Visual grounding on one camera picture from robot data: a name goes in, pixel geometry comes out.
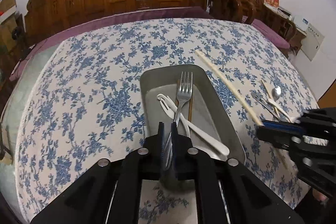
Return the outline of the person's right hand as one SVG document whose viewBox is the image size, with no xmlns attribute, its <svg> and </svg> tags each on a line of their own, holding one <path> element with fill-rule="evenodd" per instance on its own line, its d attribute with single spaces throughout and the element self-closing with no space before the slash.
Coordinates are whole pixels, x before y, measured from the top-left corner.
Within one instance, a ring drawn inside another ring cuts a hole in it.
<svg viewBox="0 0 336 224">
<path fill-rule="evenodd" d="M 316 189 L 313 189 L 313 196 L 315 197 L 316 200 L 318 200 L 320 202 L 324 202 L 328 199 L 327 196 L 325 196 L 324 194 L 322 194 L 321 192 L 319 192 Z"/>
</svg>

